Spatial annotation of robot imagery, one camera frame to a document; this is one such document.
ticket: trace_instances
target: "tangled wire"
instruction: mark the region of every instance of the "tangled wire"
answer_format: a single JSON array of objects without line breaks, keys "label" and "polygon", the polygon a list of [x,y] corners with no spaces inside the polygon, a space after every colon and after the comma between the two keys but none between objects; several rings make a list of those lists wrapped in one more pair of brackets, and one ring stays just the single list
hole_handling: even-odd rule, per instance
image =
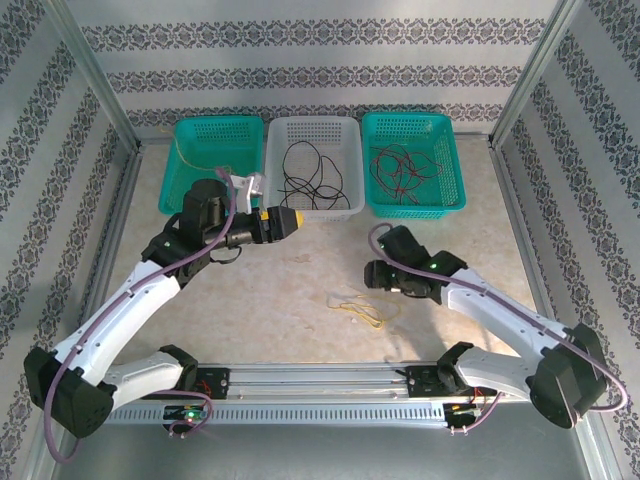
[{"label": "tangled wire", "polygon": [[[386,147],[371,147],[379,150],[378,155],[371,161],[369,172],[380,188],[392,199],[397,200],[402,205],[404,198],[407,198],[414,205],[420,202],[414,191],[421,187],[425,180],[435,178],[442,173],[442,164],[434,162],[425,153],[407,152],[407,150],[397,143],[392,143]],[[418,167],[413,157],[422,157],[426,160],[426,165]],[[426,169],[432,166],[437,167],[436,173],[428,174]]]},{"label": "tangled wire", "polygon": [[[318,164],[316,166],[316,170],[311,175],[311,178],[304,179],[302,177],[297,177],[290,175],[287,172],[287,156],[293,147],[300,144],[309,145],[318,155]],[[325,160],[329,162],[331,168],[335,170],[340,178],[340,185],[334,186],[324,183],[325,182]],[[282,190],[278,190],[279,192],[284,193],[284,198],[282,202],[280,202],[280,206],[289,206],[289,198],[293,195],[304,195],[311,200],[311,210],[331,210],[334,206],[338,204],[338,200],[344,198],[347,202],[347,208],[351,208],[351,203],[349,199],[343,192],[344,188],[344,180],[342,178],[342,173],[338,170],[335,162],[326,155],[322,155],[320,151],[313,145],[311,142],[306,140],[300,140],[299,142],[292,143],[287,148],[287,151],[284,154],[284,158],[282,159],[282,173],[284,174],[284,186]],[[314,185],[314,181],[316,181],[316,176],[318,176],[317,184]],[[318,207],[318,203],[320,200],[324,200],[324,204],[321,205],[322,208]]]}]

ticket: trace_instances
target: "plastic basket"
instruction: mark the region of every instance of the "plastic basket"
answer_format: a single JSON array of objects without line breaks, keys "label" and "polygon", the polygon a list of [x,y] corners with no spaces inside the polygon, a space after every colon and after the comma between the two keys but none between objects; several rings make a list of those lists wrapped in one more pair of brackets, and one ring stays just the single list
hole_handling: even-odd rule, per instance
[{"label": "plastic basket", "polygon": [[158,201],[164,214],[181,212],[184,194],[193,182],[217,179],[216,167],[242,177],[262,167],[264,124],[260,117],[185,118],[178,122],[174,133]]},{"label": "plastic basket", "polygon": [[[312,143],[322,155],[333,160],[342,174],[342,191],[349,203],[342,198],[333,208],[327,210],[332,201],[318,199],[318,209],[312,209],[311,198],[303,194],[291,195],[287,198],[286,204],[282,203],[285,199],[282,162],[287,148],[301,140]],[[289,175],[309,180],[317,167],[318,154],[311,146],[298,144],[289,150],[286,160]],[[264,173],[267,176],[265,206],[277,206],[282,203],[302,211],[305,219],[310,221],[348,220],[351,215],[364,208],[362,142],[358,122],[353,118],[336,116],[282,117],[273,120],[267,136]],[[340,177],[326,160],[323,184],[336,188],[340,186]]]},{"label": "plastic basket", "polygon": [[[467,200],[448,117],[437,113],[368,113],[362,119],[362,136],[366,197],[375,215],[437,219],[464,208]],[[380,148],[391,144],[402,145],[408,152],[421,152],[442,165],[440,174],[411,191],[417,205],[409,204],[407,197],[393,198],[371,174],[372,160]],[[417,168],[429,163],[421,156],[412,159]]]}]

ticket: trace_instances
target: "floor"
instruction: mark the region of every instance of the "floor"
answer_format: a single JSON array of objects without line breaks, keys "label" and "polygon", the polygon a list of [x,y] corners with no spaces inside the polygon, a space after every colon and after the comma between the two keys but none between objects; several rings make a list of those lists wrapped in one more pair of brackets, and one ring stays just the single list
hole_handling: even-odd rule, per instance
[{"label": "floor", "polygon": [[531,405],[504,404],[482,431],[208,426],[185,441],[159,425],[105,425],[86,439],[56,480],[483,480],[591,478],[574,430]]},{"label": "floor", "polygon": [[[491,284],[533,308],[524,268],[483,137],[457,139],[467,206],[436,221],[403,221],[431,253],[446,249]],[[145,149],[110,284],[126,279],[167,217],[158,196],[168,146]],[[365,211],[347,222],[311,223],[278,244],[253,245],[228,266],[211,265],[164,305],[121,352],[127,362],[175,344],[203,363],[378,362],[434,360],[458,341],[509,353],[475,321],[431,301],[366,291],[372,260]],[[328,308],[336,298],[373,293],[401,313],[376,330]],[[386,313],[395,309],[372,300]]]}]

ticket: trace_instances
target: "cable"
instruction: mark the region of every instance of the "cable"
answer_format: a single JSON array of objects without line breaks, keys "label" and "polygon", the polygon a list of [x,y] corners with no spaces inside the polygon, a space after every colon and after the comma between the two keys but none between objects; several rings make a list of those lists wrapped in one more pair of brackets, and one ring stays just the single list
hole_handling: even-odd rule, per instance
[{"label": "cable", "polygon": [[519,309],[517,309],[516,307],[511,305],[509,302],[507,302],[506,300],[501,298],[499,295],[496,295],[492,291],[486,290],[484,287],[481,287],[481,286],[476,285],[476,284],[471,283],[471,282],[466,282],[464,280],[460,280],[460,279],[454,278],[454,277],[448,277],[446,275],[439,275],[437,273],[431,273],[431,272],[425,272],[423,270],[417,270],[415,268],[411,268],[411,267],[403,265],[403,264],[401,264],[399,262],[391,260],[389,257],[387,257],[387,255],[384,253],[384,251],[382,249],[380,249],[380,247],[377,245],[377,243],[376,243],[376,241],[374,239],[374,235],[376,233],[376,230],[378,230],[378,229],[380,229],[382,227],[389,227],[389,229],[391,229],[391,228],[393,228],[393,225],[391,225],[390,223],[380,223],[380,224],[376,225],[375,227],[373,227],[369,231],[369,238],[368,238],[369,247],[371,247],[371,250],[373,250],[373,253],[375,253],[378,257],[380,257],[382,260],[387,262],[392,267],[396,267],[396,268],[398,268],[400,270],[403,270],[403,271],[405,271],[407,273],[411,273],[413,275],[418,275],[419,277],[431,278],[433,280],[438,280],[438,281],[441,281],[441,282],[455,283],[456,285],[460,285],[462,287],[465,287],[465,288],[468,288],[468,289],[473,290],[475,292],[479,292],[479,293],[482,293],[482,294],[486,295],[487,297],[491,298],[494,302],[496,302],[500,306],[506,308],[509,312],[511,312],[514,315],[520,317],[522,320],[527,322],[529,325],[531,325],[532,327],[534,327],[537,330],[539,330],[543,335],[547,335],[548,337],[552,338],[553,340],[558,342],[560,345],[562,345],[564,348],[569,350],[571,353],[577,355],[578,357],[580,357],[585,362],[588,362],[591,365],[593,365],[596,369],[598,369],[600,372],[602,372],[602,374],[604,374],[607,378],[609,378],[609,380],[611,380],[611,383],[613,383],[616,386],[616,388],[618,389],[618,391],[620,392],[620,399],[616,403],[614,403],[612,405],[605,405],[605,406],[602,406],[602,407],[598,407],[598,406],[591,407],[591,409],[590,409],[591,411],[595,411],[595,412],[615,412],[616,410],[620,410],[621,408],[624,408],[629,403],[629,394],[628,394],[624,384],[622,383],[622,381],[618,377],[616,377],[607,368],[606,365],[603,365],[598,360],[593,358],[591,355],[589,355],[588,353],[586,353],[583,350],[579,349],[573,343],[565,340],[564,338],[562,338],[557,333],[555,333],[555,332],[553,332],[551,330],[548,330],[540,322],[536,321],[534,318],[531,318],[525,312],[520,311]]},{"label": "cable", "polygon": [[234,175],[233,172],[233,168],[231,168],[230,165],[224,165],[222,167],[211,167],[211,168],[204,168],[204,167],[198,167],[192,163],[189,163],[187,161],[187,159],[185,158],[185,156],[182,154],[182,149],[180,148],[180,142],[178,142],[178,137],[176,137],[176,134],[174,132],[170,132],[169,130],[165,130],[162,127],[158,127],[158,130],[160,130],[162,133],[168,133],[169,135],[171,135],[173,137],[173,141],[176,145],[176,152],[178,152],[178,156],[180,157],[180,160],[182,160],[182,162],[185,165],[188,165],[189,167],[195,169],[195,170],[200,170],[201,172],[215,172],[218,168],[222,168],[225,172],[227,172],[229,175]]},{"label": "cable", "polygon": [[177,427],[178,425],[188,425],[191,427],[191,430],[189,430],[188,432],[184,432],[180,435],[180,438],[185,438],[187,437],[187,435],[192,435],[194,433],[196,433],[198,430],[200,430],[202,427],[204,427],[204,425],[211,419],[211,415],[213,414],[213,402],[211,401],[211,398],[209,398],[207,395],[205,395],[204,393],[200,393],[200,392],[187,392],[187,391],[183,391],[183,390],[159,390],[157,392],[154,392],[154,394],[157,395],[173,395],[175,397],[184,397],[185,395],[191,396],[191,397],[197,397],[197,398],[202,398],[205,402],[205,404],[207,405],[207,415],[204,417],[204,419],[198,423],[197,425],[193,425],[193,422],[189,422],[188,420],[176,420],[175,422],[173,422],[171,425],[169,425],[169,436],[173,436],[174,435],[174,431],[173,429],[175,427]]},{"label": "cable", "polygon": [[466,435],[470,430],[473,430],[474,428],[479,427],[480,425],[482,425],[482,423],[489,417],[489,415],[491,415],[491,413],[493,413],[495,408],[498,406],[498,402],[500,401],[500,399],[503,396],[504,396],[504,393],[498,392],[497,395],[495,396],[495,398],[493,399],[493,402],[491,402],[491,405],[489,405],[488,407],[485,406],[482,409],[482,413],[480,414],[480,416],[478,418],[476,418],[476,421],[473,422],[468,427],[462,427],[462,428],[451,427],[451,435],[455,435],[456,433],[464,433]]},{"label": "cable", "polygon": [[[393,200],[397,200],[399,205],[402,205],[403,197],[406,196],[414,205],[419,205],[419,201],[416,198],[413,190],[421,187],[425,180],[435,178],[443,171],[443,166],[440,163],[434,162],[423,152],[407,152],[407,150],[398,143],[392,143],[386,147],[371,147],[374,150],[380,150],[378,155],[369,164],[369,173],[371,177],[380,186],[382,191],[386,193]],[[400,149],[401,152],[393,150],[393,148]],[[412,156],[423,157],[428,163],[418,168],[411,158]],[[384,158],[390,158],[396,162],[395,169],[385,170],[382,168],[382,160]],[[435,165],[438,168],[437,173],[432,175],[421,174],[425,168],[429,168],[429,164]]]},{"label": "cable", "polygon": [[478,398],[478,394],[479,394],[478,387],[473,387],[473,398],[471,398],[471,400],[469,400],[469,404],[470,405],[473,404],[473,403],[476,403],[476,399]]},{"label": "cable", "polygon": [[[327,306],[332,310],[343,310],[345,312],[354,313],[358,315],[362,320],[367,322],[369,325],[371,325],[373,328],[375,328],[376,330],[380,330],[386,322],[393,320],[394,318],[396,318],[402,313],[402,306],[399,303],[394,302],[392,300],[388,300],[386,298],[376,297],[373,295],[364,295],[364,294],[356,295],[355,298],[373,298],[375,300],[382,300],[384,302],[392,303],[396,307],[398,307],[398,311],[390,317],[385,317],[384,314],[380,311],[380,309],[372,305],[365,305],[365,304],[355,303],[355,302],[342,302],[341,304],[335,307],[332,307],[331,305],[327,305]],[[373,316],[370,313],[368,313],[367,309],[373,311],[376,314],[376,316]]]},{"label": "cable", "polygon": [[[289,155],[289,152],[293,147],[300,144],[309,145],[311,148],[313,148],[313,150],[318,155],[318,165],[316,166],[316,170],[315,172],[313,172],[313,175],[311,175],[311,178],[309,180],[305,180],[302,177],[292,176],[292,175],[289,175],[289,173],[287,173],[287,169],[286,169],[287,156]],[[323,183],[324,182],[324,159],[329,161],[329,163],[331,164],[335,172],[338,174],[338,177],[340,178],[339,188],[333,185],[325,185]],[[320,174],[320,181],[318,182],[318,185],[314,187],[312,182],[314,181],[318,173]],[[338,203],[338,200],[342,198],[346,200],[347,208],[348,209],[351,208],[351,202],[349,202],[349,199],[343,192],[344,178],[342,177],[342,173],[340,172],[340,170],[338,170],[338,167],[336,166],[335,162],[327,155],[322,155],[320,151],[316,148],[316,146],[313,145],[311,142],[308,142],[307,140],[299,140],[289,145],[289,147],[284,153],[284,157],[282,158],[282,174],[284,175],[284,185],[283,185],[283,189],[278,190],[278,192],[284,193],[284,198],[280,202],[280,206],[283,206],[284,204],[284,206],[288,207],[289,197],[291,197],[292,195],[302,194],[311,200],[311,210],[321,210],[320,208],[318,208],[316,199],[333,200],[333,203],[329,205],[329,207],[322,208],[322,210],[331,210]],[[326,195],[326,194],[323,195],[320,193],[321,188],[324,188],[324,189],[328,188],[330,190],[335,191],[335,193],[333,195]]]},{"label": "cable", "polygon": [[211,395],[213,394],[213,392],[211,390],[211,387],[209,386],[209,384],[206,381],[201,380],[200,383],[198,383],[196,385],[202,385],[202,388],[204,389],[205,395],[207,395],[209,398],[211,398]]},{"label": "cable", "polygon": [[[85,332],[82,334],[82,336],[78,340],[78,343],[76,343],[71,348],[71,350],[69,351],[69,354],[67,355],[67,358],[64,359],[64,361],[62,362],[62,365],[60,366],[55,376],[53,377],[53,381],[51,382],[49,391],[47,392],[47,397],[44,402],[44,437],[47,443],[47,447],[49,448],[49,452],[51,453],[51,456],[54,458],[56,462],[58,463],[71,462],[77,453],[78,445],[80,443],[79,440],[76,441],[76,444],[74,445],[70,456],[64,457],[62,456],[62,454],[60,454],[60,452],[56,448],[55,440],[53,438],[53,432],[51,431],[51,420],[52,420],[51,408],[53,407],[53,398],[55,397],[55,393],[58,388],[58,385],[60,384],[60,380],[62,379],[62,375],[67,371],[67,369],[69,368],[73,360],[76,358],[76,356],[82,351],[82,348],[83,348],[82,346],[87,342],[89,337],[91,337],[93,332],[97,330],[97,328],[105,320],[105,318],[107,318],[116,308],[118,308],[122,302],[124,302],[127,298],[131,297],[130,292],[133,292],[133,294],[135,295],[141,288],[143,288],[151,280],[161,275],[171,273],[174,270],[182,267],[183,265],[191,263],[194,260],[197,260],[198,258],[204,255],[208,255],[209,252],[211,252],[211,250],[213,250],[214,247],[224,238],[224,236],[229,231],[229,228],[231,228],[231,223],[233,222],[233,217],[235,216],[235,213],[236,213],[236,191],[233,188],[233,182],[231,181],[231,177],[229,177],[227,172],[225,172],[222,168],[219,168],[216,171],[216,173],[220,176],[220,178],[222,178],[224,181],[227,182],[227,185],[229,186],[229,190],[230,190],[230,196],[231,196],[231,200],[229,202],[229,215],[227,216],[227,220],[225,221],[224,226],[222,227],[222,230],[220,230],[220,233],[218,233],[218,235],[213,239],[213,241],[206,247],[202,248],[201,250],[197,251],[192,255],[189,255],[186,258],[183,258],[182,260],[179,260],[175,263],[172,263],[171,265],[168,265],[156,272],[153,272],[147,275],[143,279],[136,282],[128,291],[123,292],[119,297],[117,297],[111,304],[109,304],[104,309],[104,311],[100,315],[98,315],[95,321],[91,325],[89,325],[89,327],[85,330]],[[197,392],[181,392],[182,395],[192,395],[195,393]]]},{"label": "cable", "polygon": [[482,407],[483,408],[486,407],[487,406],[487,396],[482,392],[482,389],[478,388],[478,387],[474,387],[473,391],[474,391],[474,394],[475,394],[475,397],[473,399],[474,403],[475,403],[476,400],[478,400],[478,397],[480,395],[482,395]]}]

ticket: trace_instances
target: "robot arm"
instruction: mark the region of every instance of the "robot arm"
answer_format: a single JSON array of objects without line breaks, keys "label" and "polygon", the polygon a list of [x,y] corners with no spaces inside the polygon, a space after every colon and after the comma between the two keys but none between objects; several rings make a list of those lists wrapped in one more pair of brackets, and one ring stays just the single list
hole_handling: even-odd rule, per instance
[{"label": "robot arm", "polygon": [[[290,208],[252,210],[251,198],[261,194],[261,175],[231,177],[231,180],[239,189],[239,211],[244,213],[236,213],[229,230],[214,249],[241,252],[245,244],[277,242],[302,224],[302,216]],[[55,375],[69,352],[76,350],[55,390],[51,412],[52,417],[77,438],[93,433],[112,410],[132,400],[159,390],[192,390],[198,362],[173,345],[162,347],[143,360],[118,366],[112,363],[146,321],[214,260],[208,254],[203,255],[142,285],[138,283],[192,257],[212,238],[218,237],[227,220],[227,206],[226,187],[222,182],[195,182],[185,194],[183,211],[174,215],[151,240],[142,252],[142,261],[98,312],[52,352],[36,347],[27,355],[24,367],[30,396],[43,408]],[[128,298],[122,300],[123,294]],[[92,326],[95,330],[80,345],[81,337]]]},{"label": "robot arm", "polygon": [[[571,428],[606,390],[605,376],[557,340],[566,340],[604,364],[592,329],[582,324],[569,328],[532,312],[451,253],[429,255],[406,227],[392,228],[378,243],[390,260],[440,279],[417,276],[376,260],[365,268],[367,287],[444,304],[477,320],[519,355],[489,353],[466,342],[456,344],[438,361],[438,377],[448,391],[487,387],[527,398],[548,420]],[[522,316],[535,319],[542,330]]]}]

